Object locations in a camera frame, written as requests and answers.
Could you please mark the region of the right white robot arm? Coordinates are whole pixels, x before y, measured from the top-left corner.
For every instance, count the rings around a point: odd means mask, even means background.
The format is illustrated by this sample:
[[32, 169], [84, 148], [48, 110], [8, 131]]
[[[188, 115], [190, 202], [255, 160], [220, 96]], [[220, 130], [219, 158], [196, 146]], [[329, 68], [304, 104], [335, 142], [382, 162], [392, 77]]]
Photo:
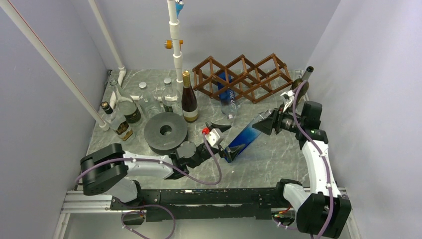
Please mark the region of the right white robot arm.
[[352, 206], [342, 197], [331, 171], [327, 134], [320, 129], [322, 105], [306, 101], [299, 115], [292, 109], [285, 112], [283, 109], [281, 105], [271, 110], [252, 127], [266, 135], [282, 130], [295, 133], [307, 163], [310, 191], [305, 191], [298, 181], [282, 179], [276, 186], [274, 200], [281, 207], [289, 204], [293, 207], [298, 231], [316, 238], [337, 239]]

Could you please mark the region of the short clear glass bottle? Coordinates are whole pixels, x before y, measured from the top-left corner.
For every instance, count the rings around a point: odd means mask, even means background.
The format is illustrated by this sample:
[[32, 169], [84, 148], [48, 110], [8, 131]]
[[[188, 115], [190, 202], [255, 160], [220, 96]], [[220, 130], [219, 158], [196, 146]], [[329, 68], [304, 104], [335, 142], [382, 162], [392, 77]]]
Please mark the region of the short clear glass bottle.
[[167, 77], [163, 80], [164, 90], [162, 92], [162, 103], [165, 112], [175, 113], [182, 116], [181, 96], [179, 91], [174, 90], [172, 80]]

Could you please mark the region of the gold capped dark bottle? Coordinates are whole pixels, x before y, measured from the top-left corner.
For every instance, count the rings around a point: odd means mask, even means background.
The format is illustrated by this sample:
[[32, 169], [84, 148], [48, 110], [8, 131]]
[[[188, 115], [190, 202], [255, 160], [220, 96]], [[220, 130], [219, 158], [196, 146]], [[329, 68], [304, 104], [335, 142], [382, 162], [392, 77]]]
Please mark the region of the gold capped dark bottle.
[[199, 117], [198, 102], [191, 85], [189, 71], [182, 73], [183, 92], [182, 92], [182, 111], [186, 122], [195, 122]]

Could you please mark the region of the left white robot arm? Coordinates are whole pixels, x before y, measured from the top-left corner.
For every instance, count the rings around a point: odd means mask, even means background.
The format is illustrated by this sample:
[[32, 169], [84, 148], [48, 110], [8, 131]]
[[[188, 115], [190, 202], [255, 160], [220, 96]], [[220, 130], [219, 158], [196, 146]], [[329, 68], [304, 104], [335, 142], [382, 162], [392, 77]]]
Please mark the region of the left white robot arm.
[[187, 177], [204, 185], [217, 185], [221, 177], [215, 182], [201, 181], [191, 176], [189, 169], [194, 169], [210, 158], [217, 162], [216, 156], [224, 155], [220, 145], [224, 138], [222, 133], [230, 128], [230, 125], [206, 122], [201, 144], [184, 141], [173, 152], [161, 156], [134, 154], [125, 151], [120, 143], [113, 143], [82, 158], [81, 173], [75, 181], [82, 184], [84, 195], [112, 195], [130, 209], [139, 208], [143, 202], [140, 183], [130, 180], [131, 176], [164, 180]]

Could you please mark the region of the blue square bottle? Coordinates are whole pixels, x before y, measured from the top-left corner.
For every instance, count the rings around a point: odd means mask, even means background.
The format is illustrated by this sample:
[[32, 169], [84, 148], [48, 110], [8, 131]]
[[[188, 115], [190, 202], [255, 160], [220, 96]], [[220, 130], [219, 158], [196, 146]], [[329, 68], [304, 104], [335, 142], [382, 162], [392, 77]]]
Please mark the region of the blue square bottle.
[[229, 143], [229, 147], [245, 144], [244, 150], [261, 134], [258, 130], [254, 129], [252, 125], [262, 118], [262, 114], [259, 113], [253, 118], [248, 125]]
[[237, 105], [235, 101], [235, 93], [228, 88], [219, 94], [219, 101], [222, 113], [230, 120], [237, 114]]

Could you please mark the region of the tall clear glass bottle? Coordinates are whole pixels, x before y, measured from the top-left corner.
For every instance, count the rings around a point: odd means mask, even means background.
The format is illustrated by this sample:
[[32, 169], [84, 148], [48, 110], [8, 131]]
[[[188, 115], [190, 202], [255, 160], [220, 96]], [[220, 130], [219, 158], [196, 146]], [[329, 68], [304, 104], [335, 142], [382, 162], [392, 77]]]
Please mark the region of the tall clear glass bottle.
[[140, 124], [141, 123], [141, 113], [139, 108], [133, 98], [128, 94], [121, 85], [118, 83], [117, 79], [111, 79], [109, 81], [110, 85], [113, 86], [113, 92], [115, 93], [115, 105], [118, 110], [124, 115], [126, 121], [129, 124]]

